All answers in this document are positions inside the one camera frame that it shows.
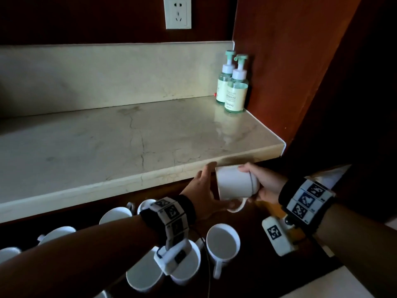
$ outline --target white ceramic cup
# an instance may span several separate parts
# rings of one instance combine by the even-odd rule
[[[52,230],[50,233],[48,233],[47,235],[40,235],[37,240],[39,241],[38,245],[42,245],[45,242],[48,242],[50,240],[54,240],[58,237],[70,234],[76,232],[76,229],[74,229],[71,226],[63,226],[63,227],[59,227],[57,229]]]
[[[157,289],[165,275],[154,260],[158,247],[153,247],[131,269],[126,272],[128,284],[138,292],[146,293]]]
[[[139,204],[136,214],[141,213],[142,210],[148,209],[150,204],[154,203],[155,201],[156,201],[155,199],[144,200],[141,204]]]
[[[111,222],[113,220],[125,219],[131,217],[131,211],[126,207],[116,207],[106,212],[99,221],[99,225]]]
[[[21,249],[17,247],[4,248],[0,250],[0,263],[3,263],[6,260],[9,260],[10,258],[13,258],[14,256],[17,256],[20,253],[21,253]]]
[[[216,181],[218,183],[219,199],[241,200],[241,205],[230,212],[238,212],[245,206],[247,199],[259,190],[259,180],[250,172],[241,172],[239,165],[220,166],[215,168]]]
[[[201,265],[200,250],[204,247],[204,242],[199,238],[195,243],[189,240],[192,245],[191,252],[181,261],[176,270],[171,274],[171,279],[177,285],[187,285],[197,274]]]
[[[106,291],[102,291],[98,295],[96,295],[94,298],[108,298],[108,295],[107,295]]]
[[[214,278],[219,279],[222,267],[226,266],[239,252],[240,237],[233,227],[226,224],[216,224],[208,230],[206,244],[215,264]]]

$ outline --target electrical outlet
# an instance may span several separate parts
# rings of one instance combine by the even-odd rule
[[[164,0],[166,29],[191,29],[191,0]]]

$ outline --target person's left arm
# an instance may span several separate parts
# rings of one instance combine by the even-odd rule
[[[210,175],[215,165],[206,165],[181,193],[192,201],[197,220],[234,206],[211,197]],[[140,215],[79,230],[1,264],[1,296],[92,298],[158,241],[158,234]]]

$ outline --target person's left hand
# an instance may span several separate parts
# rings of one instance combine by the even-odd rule
[[[215,169],[216,162],[211,162],[200,170],[193,180],[182,190],[181,194],[188,197],[196,210],[196,219],[203,220],[211,216],[214,212],[234,209],[234,201],[218,201],[210,190],[211,171]]]

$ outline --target soap dispenser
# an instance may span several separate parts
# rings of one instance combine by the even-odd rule
[[[223,65],[222,72],[219,74],[218,77],[218,88],[216,89],[216,101],[220,104],[224,104],[226,100],[226,89],[227,89],[227,82],[229,78],[232,76],[233,70],[235,65],[231,64],[231,60],[233,55],[236,53],[233,50],[227,50],[227,63]]]
[[[225,109],[230,113],[241,113],[244,110],[245,96],[248,89],[247,71],[244,62],[248,59],[246,54],[238,54],[234,58],[238,61],[237,69],[233,70],[232,77],[227,82]]]

